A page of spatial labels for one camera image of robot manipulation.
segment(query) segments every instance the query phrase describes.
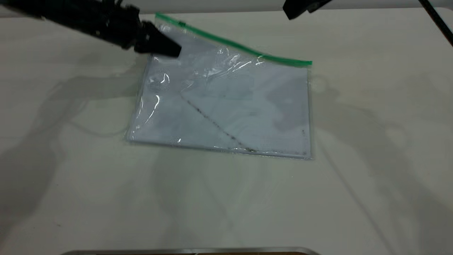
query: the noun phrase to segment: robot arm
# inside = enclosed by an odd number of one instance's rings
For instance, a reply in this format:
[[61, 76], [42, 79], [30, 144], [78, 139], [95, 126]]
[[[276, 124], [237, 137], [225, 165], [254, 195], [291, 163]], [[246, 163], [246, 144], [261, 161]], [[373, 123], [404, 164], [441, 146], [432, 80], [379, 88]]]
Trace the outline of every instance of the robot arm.
[[[285, 12], [288, 19], [292, 20], [299, 17], [305, 11], [312, 13], [317, 9], [323, 7], [330, 1], [332, 0], [286, 0], [283, 5], [283, 11]], [[436, 23], [437, 27], [439, 27], [445, 38], [453, 46], [453, 33], [436, 12], [434, 7], [428, 0], [419, 0], [419, 2], [423, 6], [423, 8], [425, 8], [426, 12], [429, 14], [434, 23]]]
[[134, 46], [138, 53], [178, 57], [181, 46], [160, 33], [151, 22], [140, 21], [139, 9], [122, 0], [6, 0], [10, 9], [116, 44]]

